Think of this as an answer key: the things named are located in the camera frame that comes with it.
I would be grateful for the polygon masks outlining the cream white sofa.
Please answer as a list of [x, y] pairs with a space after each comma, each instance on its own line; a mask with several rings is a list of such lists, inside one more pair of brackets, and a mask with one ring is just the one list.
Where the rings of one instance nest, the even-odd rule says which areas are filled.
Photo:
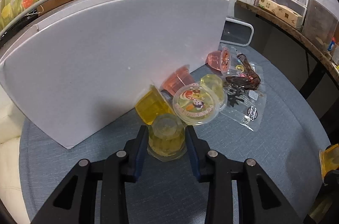
[[17, 223], [29, 223], [19, 177], [19, 143], [25, 116], [1, 89], [1, 201]]

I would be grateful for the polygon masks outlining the clear yellow jelly cup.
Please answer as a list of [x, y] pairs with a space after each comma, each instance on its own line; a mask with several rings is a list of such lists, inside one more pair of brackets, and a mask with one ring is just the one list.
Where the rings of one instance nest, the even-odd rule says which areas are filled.
[[161, 162], [168, 162], [179, 159], [186, 150], [181, 119], [169, 113], [156, 117], [149, 126], [148, 153]]

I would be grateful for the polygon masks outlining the grey translucent plastic container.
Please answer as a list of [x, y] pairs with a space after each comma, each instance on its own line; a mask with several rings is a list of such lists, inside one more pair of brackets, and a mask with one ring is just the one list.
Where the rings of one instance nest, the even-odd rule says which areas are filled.
[[302, 34], [322, 53], [325, 53], [334, 37], [338, 19], [316, 0], [308, 0]]

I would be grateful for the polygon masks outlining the white cardboard box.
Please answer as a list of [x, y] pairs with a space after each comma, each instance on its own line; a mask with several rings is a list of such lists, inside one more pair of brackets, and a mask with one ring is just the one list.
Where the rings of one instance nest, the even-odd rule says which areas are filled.
[[219, 47], [229, 0], [76, 0], [42, 16], [1, 58], [21, 112], [71, 149], [131, 110], [149, 85]]

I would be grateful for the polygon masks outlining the blue table cloth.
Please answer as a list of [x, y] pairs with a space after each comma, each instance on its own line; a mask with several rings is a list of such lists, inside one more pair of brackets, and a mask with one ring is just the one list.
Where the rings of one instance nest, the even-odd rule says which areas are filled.
[[[263, 68], [267, 102], [259, 129], [253, 132], [220, 114], [195, 128], [227, 158], [256, 160], [288, 199], [300, 218], [312, 206], [322, 184], [319, 151], [330, 141], [318, 117], [294, 85], [251, 47], [241, 49]], [[29, 218], [81, 159], [103, 160], [122, 149], [142, 125], [135, 111], [113, 121], [72, 149], [65, 149], [25, 121], [19, 144], [19, 177]], [[145, 158], [141, 177], [127, 184], [130, 223], [203, 223], [208, 186], [192, 174], [188, 156], [161, 162]]]

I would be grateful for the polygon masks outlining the red jelly cup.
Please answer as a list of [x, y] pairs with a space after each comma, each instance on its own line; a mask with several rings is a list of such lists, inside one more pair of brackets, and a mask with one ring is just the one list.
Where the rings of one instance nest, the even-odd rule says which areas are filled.
[[194, 83], [195, 80], [190, 74], [189, 65], [184, 65], [175, 70], [161, 85], [161, 88], [168, 91], [170, 95], [175, 93], [184, 86]]
[[210, 52], [207, 56], [206, 63], [222, 74], [226, 74], [231, 65], [230, 50], [224, 47], [222, 50]]

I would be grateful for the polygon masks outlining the patterned cardboard carton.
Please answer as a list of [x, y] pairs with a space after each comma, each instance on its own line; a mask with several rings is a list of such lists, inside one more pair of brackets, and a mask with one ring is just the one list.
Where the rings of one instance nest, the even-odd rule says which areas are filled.
[[272, 0], [258, 0], [258, 6], [285, 21], [293, 28], [298, 29], [302, 26], [302, 16], [284, 5]]

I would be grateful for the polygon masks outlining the cartoon lid jelly cup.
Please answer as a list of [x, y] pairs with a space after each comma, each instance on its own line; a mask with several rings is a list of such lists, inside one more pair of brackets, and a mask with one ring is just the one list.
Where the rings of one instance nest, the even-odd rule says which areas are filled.
[[222, 79], [207, 74], [199, 82], [181, 87], [172, 99], [172, 106], [187, 125], [202, 125], [216, 118], [227, 100]]

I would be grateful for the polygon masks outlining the clear dark snack packet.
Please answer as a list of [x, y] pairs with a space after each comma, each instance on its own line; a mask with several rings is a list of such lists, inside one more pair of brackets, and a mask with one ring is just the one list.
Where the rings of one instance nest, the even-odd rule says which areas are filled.
[[263, 117], [267, 95], [265, 91], [263, 68], [256, 62], [249, 62], [250, 67], [260, 78], [258, 88], [245, 89], [224, 82], [225, 101], [220, 114], [234, 120], [251, 131], [258, 131]]

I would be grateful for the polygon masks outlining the wooden side shelf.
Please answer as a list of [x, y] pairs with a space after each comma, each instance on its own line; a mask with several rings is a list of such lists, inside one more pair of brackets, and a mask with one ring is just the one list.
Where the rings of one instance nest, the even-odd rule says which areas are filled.
[[281, 32], [284, 32], [289, 38], [298, 42], [312, 55], [318, 64], [321, 64], [326, 69], [328, 76], [330, 76], [335, 83], [338, 83], [338, 71], [336, 67], [329, 59], [326, 58], [324, 54], [322, 54], [320, 50], [316, 48], [316, 46], [312, 44], [312, 42], [308, 40], [308, 38], [302, 35], [300, 31], [260, 7], [250, 5], [241, 0], [237, 0], [235, 4], [256, 14], [256, 16], [260, 19], [270, 23]]

